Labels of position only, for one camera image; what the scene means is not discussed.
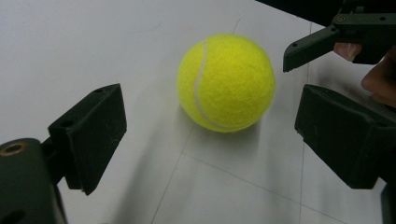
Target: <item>yellow tennis ball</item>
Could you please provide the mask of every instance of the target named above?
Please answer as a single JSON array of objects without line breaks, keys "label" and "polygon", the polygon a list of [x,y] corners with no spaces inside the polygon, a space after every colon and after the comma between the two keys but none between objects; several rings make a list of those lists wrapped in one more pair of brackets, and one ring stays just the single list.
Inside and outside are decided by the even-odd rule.
[{"label": "yellow tennis ball", "polygon": [[275,77],[266,53],[241,35],[212,35],[184,56],[177,94],[199,125],[222,133],[254,124],[271,104]]}]

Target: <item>tennis ball seam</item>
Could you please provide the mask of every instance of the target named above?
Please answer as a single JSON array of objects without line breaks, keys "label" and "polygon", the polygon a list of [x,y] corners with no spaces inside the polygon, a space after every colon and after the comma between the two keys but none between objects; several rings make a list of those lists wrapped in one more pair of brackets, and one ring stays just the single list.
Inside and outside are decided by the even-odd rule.
[{"label": "tennis ball seam", "polygon": [[194,83],[194,101],[195,101],[195,106],[198,108],[198,111],[200,112],[201,116],[208,121],[209,123],[211,123],[212,125],[221,128],[221,129],[232,129],[235,127],[226,127],[223,125],[220,125],[219,123],[216,123],[214,120],[210,119],[207,114],[204,112],[204,110],[202,109],[201,106],[201,102],[199,100],[199,96],[198,96],[198,89],[199,89],[199,85],[201,83],[201,79],[202,76],[204,74],[204,70],[205,70],[205,65],[206,65],[206,60],[207,60],[207,41],[206,39],[202,41],[204,50],[203,50],[203,58],[201,60],[201,66],[199,68],[198,71],[198,75],[197,78],[195,79],[195,83]]}]

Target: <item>white surface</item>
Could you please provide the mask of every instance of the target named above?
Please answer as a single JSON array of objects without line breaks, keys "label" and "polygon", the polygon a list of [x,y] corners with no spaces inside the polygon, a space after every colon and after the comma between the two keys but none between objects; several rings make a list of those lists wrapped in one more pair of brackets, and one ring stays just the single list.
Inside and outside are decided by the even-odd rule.
[{"label": "white surface", "polygon": [[[90,91],[120,83],[128,132],[92,195],[59,184],[69,223],[381,223],[384,183],[349,189],[293,129],[305,83],[389,116],[360,87],[370,66],[329,53],[282,73],[285,48],[310,30],[253,0],[1,1],[0,142],[44,141]],[[212,133],[180,108],[177,68],[231,32],[267,51],[276,95],[253,127]]]}]

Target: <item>metal bracket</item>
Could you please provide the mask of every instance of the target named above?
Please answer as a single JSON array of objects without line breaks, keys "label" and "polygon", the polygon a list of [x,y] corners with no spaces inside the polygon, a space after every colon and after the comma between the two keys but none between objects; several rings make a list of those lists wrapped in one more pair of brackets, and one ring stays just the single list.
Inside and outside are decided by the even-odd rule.
[{"label": "metal bracket", "polygon": [[64,224],[56,185],[91,194],[126,132],[120,84],[88,94],[49,126],[50,138],[0,146],[0,222]]},{"label": "metal bracket", "polygon": [[396,13],[336,15],[329,27],[287,47],[283,71],[289,72],[332,51],[336,42],[362,44],[363,51],[353,63],[376,64],[396,44]]},{"label": "metal bracket", "polygon": [[295,129],[314,152],[353,189],[387,182],[384,217],[396,220],[396,123],[338,92],[305,85]]}]

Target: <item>finger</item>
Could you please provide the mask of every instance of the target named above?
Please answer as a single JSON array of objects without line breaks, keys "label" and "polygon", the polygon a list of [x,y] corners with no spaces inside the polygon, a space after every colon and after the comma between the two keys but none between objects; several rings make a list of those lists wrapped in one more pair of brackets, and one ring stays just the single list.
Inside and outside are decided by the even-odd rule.
[{"label": "finger", "polygon": [[361,53],[362,46],[359,44],[351,44],[351,43],[335,43],[333,51],[346,59],[347,61],[352,62],[356,55]]},{"label": "finger", "polygon": [[396,63],[396,46],[392,46],[387,53],[387,57],[389,57],[394,63]]},{"label": "finger", "polygon": [[389,105],[393,108],[396,108],[396,100],[389,99],[387,97],[377,95],[377,94],[373,94],[373,99],[381,104]]},{"label": "finger", "polygon": [[361,81],[367,91],[376,95],[396,100],[396,64],[387,55]]}]

